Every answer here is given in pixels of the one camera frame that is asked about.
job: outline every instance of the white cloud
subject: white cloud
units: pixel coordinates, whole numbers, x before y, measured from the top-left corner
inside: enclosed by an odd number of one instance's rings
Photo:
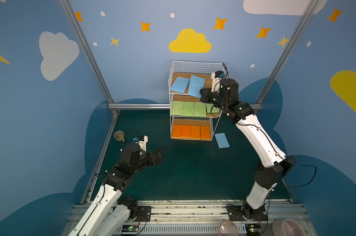
[[[49,81],[61,75],[80,53],[78,44],[61,32],[43,32],[39,37],[39,48],[44,58],[40,69],[44,78]]]
[[[327,0],[319,0],[314,14],[318,13]],[[310,0],[245,0],[244,9],[251,14],[274,14],[301,16]]]

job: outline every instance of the dark green floor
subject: dark green floor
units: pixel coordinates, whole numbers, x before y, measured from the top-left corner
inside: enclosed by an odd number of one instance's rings
[[[254,184],[253,172],[260,159],[245,135],[224,117],[216,130],[228,138],[230,148],[223,149],[214,137],[211,142],[170,139],[168,110],[120,111],[114,132],[130,129],[148,136],[147,151],[163,148],[167,153],[161,164],[136,175],[123,196],[136,200],[245,199]],[[136,134],[130,131],[125,144]],[[119,157],[121,146],[112,135],[101,173]],[[100,184],[97,181],[95,193]],[[285,188],[275,188],[270,198],[290,197]]]

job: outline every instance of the cup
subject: cup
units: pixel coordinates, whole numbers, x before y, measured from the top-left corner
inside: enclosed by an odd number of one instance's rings
[[[118,130],[114,133],[114,138],[117,140],[117,141],[122,141],[124,142],[125,139],[124,139],[124,132],[121,131],[121,130]]]

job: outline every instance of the wire shelf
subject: wire shelf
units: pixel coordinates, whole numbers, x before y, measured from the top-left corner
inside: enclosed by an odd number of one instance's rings
[[[212,74],[215,71],[222,70],[224,71],[224,67],[222,63],[212,63],[212,62],[187,62],[187,61],[173,61],[171,63],[170,74],[169,74],[169,100],[170,107],[174,98],[173,92],[170,92],[170,87],[173,81],[173,73],[188,73],[188,74]],[[210,127],[211,132],[211,140],[213,139],[214,131],[213,129],[213,118],[215,117],[185,117],[185,116],[172,116],[170,115],[170,137],[173,132],[174,121],[184,122],[186,120],[188,124],[192,121],[192,125],[206,125]]]

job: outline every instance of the plastic bowl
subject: plastic bowl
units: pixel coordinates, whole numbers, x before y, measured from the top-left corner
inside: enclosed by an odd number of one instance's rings
[[[230,220],[224,220],[217,228],[218,236],[238,236],[237,225]]]
[[[304,236],[301,226],[291,219],[275,220],[272,223],[272,232],[274,236]]]

